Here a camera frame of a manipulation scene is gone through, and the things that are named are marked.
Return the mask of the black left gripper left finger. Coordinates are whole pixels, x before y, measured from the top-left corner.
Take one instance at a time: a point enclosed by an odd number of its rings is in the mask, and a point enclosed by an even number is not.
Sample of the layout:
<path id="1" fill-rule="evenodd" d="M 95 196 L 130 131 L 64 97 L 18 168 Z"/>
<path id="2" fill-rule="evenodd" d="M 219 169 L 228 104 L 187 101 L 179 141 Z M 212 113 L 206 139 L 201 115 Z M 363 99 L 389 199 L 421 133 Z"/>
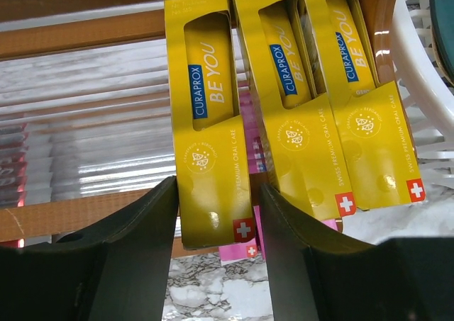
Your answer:
<path id="1" fill-rule="evenodd" d="M 1 249 L 2 320 L 159 320 L 178 210 L 168 177 L 55 243 Z"/>

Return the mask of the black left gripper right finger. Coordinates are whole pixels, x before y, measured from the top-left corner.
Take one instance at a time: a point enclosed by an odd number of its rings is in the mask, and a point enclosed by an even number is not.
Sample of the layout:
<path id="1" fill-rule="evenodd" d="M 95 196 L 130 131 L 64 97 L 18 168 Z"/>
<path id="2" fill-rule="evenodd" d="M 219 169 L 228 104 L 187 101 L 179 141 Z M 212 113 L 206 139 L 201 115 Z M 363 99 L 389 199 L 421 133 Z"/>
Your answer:
<path id="1" fill-rule="evenodd" d="M 276 320 L 452 320 L 453 239 L 398 237 L 372 245 L 260 189 Z"/>

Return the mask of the yellow toothpaste box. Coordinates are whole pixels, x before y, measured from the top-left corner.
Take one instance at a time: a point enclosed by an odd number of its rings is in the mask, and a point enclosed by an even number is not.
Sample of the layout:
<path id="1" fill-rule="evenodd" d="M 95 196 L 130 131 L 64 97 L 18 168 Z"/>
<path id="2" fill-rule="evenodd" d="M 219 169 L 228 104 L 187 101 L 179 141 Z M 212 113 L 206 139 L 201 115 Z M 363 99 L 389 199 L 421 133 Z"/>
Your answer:
<path id="1" fill-rule="evenodd" d="M 229 0 L 166 0 L 165 34 L 182 244 L 255 236 Z"/>
<path id="2" fill-rule="evenodd" d="M 319 94 L 301 29 L 301 0 L 233 0 L 270 183 L 318 220 L 357 205 L 336 122 Z"/>
<path id="3" fill-rule="evenodd" d="M 424 201 L 398 86 L 378 77 L 359 0 L 302 1 L 314 79 L 330 100 L 357 207 Z"/>

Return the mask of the large pink toothpaste box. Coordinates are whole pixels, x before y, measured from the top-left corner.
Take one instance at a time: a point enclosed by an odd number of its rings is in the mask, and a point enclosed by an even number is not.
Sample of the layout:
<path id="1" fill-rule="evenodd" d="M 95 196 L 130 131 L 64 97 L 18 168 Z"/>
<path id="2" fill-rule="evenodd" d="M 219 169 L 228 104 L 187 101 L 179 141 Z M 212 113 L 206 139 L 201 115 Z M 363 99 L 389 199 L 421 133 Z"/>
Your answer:
<path id="1" fill-rule="evenodd" d="M 261 253 L 261 246 L 256 240 L 245 243 L 236 243 L 218 248 L 221 265 L 232 264 L 238 261 L 255 258 Z"/>

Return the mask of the orange wooden three-tier shelf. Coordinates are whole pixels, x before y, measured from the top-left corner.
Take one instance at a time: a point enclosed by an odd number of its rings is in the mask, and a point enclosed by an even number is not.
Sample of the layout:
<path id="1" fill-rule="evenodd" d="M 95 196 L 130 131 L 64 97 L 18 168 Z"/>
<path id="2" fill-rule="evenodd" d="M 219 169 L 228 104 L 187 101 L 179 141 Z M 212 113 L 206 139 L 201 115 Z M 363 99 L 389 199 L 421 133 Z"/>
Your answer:
<path id="1" fill-rule="evenodd" d="M 238 89 L 247 86 L 230 1 Z M 370 18 L 383 0 L 359 0 L 380 81 Z M 26 123 L 26 201 L 1 209 L 1 240 L 72 232 L 177 178 L 161 9 L 1 34 L 1 127 Z M 251 174 L 252 209 L 268 173 Z"/>

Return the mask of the white plastic basket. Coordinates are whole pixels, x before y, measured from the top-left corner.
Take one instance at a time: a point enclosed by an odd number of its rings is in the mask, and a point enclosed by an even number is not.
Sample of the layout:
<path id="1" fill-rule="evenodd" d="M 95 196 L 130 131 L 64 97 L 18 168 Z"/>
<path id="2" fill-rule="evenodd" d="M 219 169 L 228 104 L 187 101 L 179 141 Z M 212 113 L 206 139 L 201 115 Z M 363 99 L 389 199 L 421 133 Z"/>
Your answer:
<path id="1" fill-rule="evenodd" d="M 423 182 L 453 187 L 453 85 L 436 64 L 429 0 L 396 0 L 394 70 Z"/>

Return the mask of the teal square plate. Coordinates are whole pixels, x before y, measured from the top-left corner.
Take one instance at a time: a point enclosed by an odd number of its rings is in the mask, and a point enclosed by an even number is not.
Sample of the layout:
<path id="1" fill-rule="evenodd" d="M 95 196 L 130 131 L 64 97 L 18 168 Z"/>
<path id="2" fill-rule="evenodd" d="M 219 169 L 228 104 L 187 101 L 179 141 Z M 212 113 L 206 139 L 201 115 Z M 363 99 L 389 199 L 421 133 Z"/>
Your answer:
<path id="1" fill-rule="evenodd" d="M 429 0 L 429 5 L 436 62 L 453 84 L 453 0 Z"/>

